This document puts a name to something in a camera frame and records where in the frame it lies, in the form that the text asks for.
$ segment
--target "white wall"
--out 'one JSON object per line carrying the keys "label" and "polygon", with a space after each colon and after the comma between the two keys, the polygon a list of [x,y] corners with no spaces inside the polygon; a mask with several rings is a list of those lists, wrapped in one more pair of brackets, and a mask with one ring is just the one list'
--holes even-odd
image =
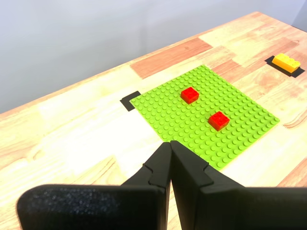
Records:
{"label": "white wall", "polygon": [[305,1],[292,25],[307,32],[307,1]]}
{"label": "white wall", "polygon": [[260,11],[292,24],[305,0],[0,3],[0,113]]}

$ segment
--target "yellow lego brick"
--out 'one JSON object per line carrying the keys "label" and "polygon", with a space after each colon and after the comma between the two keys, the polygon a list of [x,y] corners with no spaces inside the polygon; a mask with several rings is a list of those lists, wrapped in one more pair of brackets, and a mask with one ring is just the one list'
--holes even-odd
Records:
{"label": "yellow lego brick", "polygon": [[301,65],[298,61],[293,58],[289,58],[285,54],[276,55],[272,61],[273,64],[283,68],[284,70],[293,73]]}

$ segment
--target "wooden table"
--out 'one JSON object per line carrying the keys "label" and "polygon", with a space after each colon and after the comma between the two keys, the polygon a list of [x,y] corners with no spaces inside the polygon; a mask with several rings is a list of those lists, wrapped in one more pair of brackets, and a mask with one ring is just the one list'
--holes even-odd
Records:
{"label": "wooden table", "polygon": [[[245,186],[307,186],[307,72],[266,65],[279,53],[307,70],[307,34],[254,12],[1,114],[0,229],[20,229],[16,201],[34,186],[121,184],[137,172],[162,141],[119,100],[201,64],[281,120],[222,172]],[[180,229],[172,191],[168,229]]]}

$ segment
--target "wood grain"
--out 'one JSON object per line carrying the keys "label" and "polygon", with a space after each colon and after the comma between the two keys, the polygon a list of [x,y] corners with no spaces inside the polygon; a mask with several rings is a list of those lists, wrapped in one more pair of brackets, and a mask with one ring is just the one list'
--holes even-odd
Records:
{"label": "wood grain", "polygon": [[279,184],[279,187],[307,187],[307,158],[304,159]]}
{"label": "wood grain", "polygon": [[[254,12],[1,114],[0,229],[20,229],[16,202],[34,186],[121,184],[136,173],[162,140],[120,99],[201,64],[281,120],[222,172],[244,186],[307,186],[307,72],[266,65],[281,52],[307,69],[307,34]],[[168,229],[180,229],[172,189]]]}
{"label": "wood grain", "polygon": [[131,65],[141,78],[147,78],[185,59],[212,48],[199,38],[186,41],[159,54],[150,56]]}

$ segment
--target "green lego baseplate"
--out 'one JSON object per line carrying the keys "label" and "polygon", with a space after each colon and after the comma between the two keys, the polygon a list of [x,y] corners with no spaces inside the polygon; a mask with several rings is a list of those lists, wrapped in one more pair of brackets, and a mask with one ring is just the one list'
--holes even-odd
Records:
{"label": "green lego baseplate", "polygon": [[[200,94],[191,104],[180,97],[188,87]],[[280,121],[204,65],[130,102],[163,141],[181,142],[217,170]],[[218,111],[230,119],[220,131],[208,123]]]}

